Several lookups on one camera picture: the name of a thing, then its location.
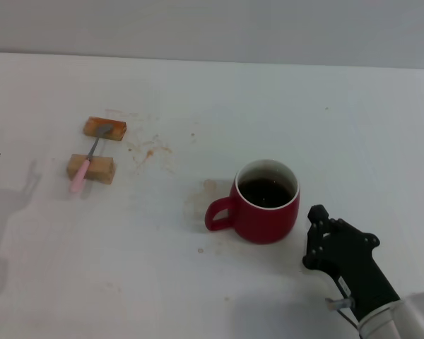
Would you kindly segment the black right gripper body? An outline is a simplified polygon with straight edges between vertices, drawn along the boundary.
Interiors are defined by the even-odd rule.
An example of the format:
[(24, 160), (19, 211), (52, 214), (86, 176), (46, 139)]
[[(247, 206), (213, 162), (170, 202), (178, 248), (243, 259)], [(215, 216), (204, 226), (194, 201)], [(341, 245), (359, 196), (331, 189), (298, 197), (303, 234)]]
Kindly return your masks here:
[(314, 263), (303, 263), (304, 267), (331, 277), (341, 294), (353, 299), (351, 311), (357, 320), (399, 301), (399, 295), (372, 257), (372, 250), (380, 245), (378, 238), (343, 220), (328, 219), (324, 224), (323, 252)]

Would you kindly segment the red ceramic cup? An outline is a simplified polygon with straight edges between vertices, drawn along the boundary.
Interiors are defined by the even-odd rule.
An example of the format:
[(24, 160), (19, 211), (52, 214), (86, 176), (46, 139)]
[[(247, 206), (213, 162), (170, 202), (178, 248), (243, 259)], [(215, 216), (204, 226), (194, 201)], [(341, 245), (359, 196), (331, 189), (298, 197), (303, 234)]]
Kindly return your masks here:
[[(261, 208), (248, 202), (239, 185), (251, 179), (272, 179), (294, 194), (293, 199), (278, 208)], [(255, 160), (235, 176), (229, 196), (208, 207), (204, 222), (211, 232), (233, 229), (241, 238), (254, 244), (272, 244), (285, 238), (292, 230), (299, 211), (300, 184), (294, 172), (282, 162)]]

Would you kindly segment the pink-handled metal spoon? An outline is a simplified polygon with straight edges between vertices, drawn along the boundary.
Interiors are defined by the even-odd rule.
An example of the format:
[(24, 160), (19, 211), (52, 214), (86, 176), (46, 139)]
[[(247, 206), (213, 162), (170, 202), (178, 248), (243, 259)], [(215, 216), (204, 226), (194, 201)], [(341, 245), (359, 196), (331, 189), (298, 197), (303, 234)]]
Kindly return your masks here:
[(94, 144), (89, 150), (89, 153), (87, 154), (86, 159), (83, 161), (82, 165), (79, 167), (76, 175), (71, 180), (71, 185), (69, 187), (69, 191), (71, 193), (78, 193), (82, 189), (86, 172), (88, 171), (88, 168), (90, 166), (90, 163), (93, 158), (95, 149), (98, 145), (98, 142), (106, 133), (110, 132), (112, 129), (113, 129), (112, 124), (102, 124), (96, 128)]

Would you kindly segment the dark coffee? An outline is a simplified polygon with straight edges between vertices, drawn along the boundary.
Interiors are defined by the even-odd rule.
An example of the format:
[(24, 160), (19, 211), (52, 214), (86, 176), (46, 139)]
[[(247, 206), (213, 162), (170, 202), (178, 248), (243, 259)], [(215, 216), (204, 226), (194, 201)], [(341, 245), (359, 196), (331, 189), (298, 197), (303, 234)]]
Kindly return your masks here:
[(289, 203), (294, 194), (289, 188), (272, 179), (251, 179), (239, 185), (242, 196), (261, 208), (278, 208)]

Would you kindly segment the plain wooden block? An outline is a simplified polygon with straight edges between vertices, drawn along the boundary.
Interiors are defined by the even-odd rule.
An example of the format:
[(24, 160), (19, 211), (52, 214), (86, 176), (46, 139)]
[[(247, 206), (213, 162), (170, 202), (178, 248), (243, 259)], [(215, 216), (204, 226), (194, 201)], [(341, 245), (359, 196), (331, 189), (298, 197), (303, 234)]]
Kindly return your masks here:
[[(86, 155), (72, 154), (66, 167), (66, 172), (70, 180), (72, 180), (77, 171), (80, 169)], [(102, 184), (111, 184), (114, 179), (116, 165), (112, 157), (93, 157), (86, 171), (84, 179), (100, 182)]]

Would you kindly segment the orange-stained wooden block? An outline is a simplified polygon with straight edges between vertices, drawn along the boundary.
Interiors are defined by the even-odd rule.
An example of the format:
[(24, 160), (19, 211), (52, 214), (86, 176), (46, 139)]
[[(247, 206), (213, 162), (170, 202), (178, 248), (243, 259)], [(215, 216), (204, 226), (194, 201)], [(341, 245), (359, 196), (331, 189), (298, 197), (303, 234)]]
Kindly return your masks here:
[(86, 136), (96, 137), (97, 129), (106, 124), (110, 124), (112, 128), (110, 131), (101, 136), (101, 138), (112, 141), (122, 141), (127, 130), (127, 126), (124, 121), (111, 120), (101, 117), (88, 117), (88, 120), (83, 127), (83, 133)]

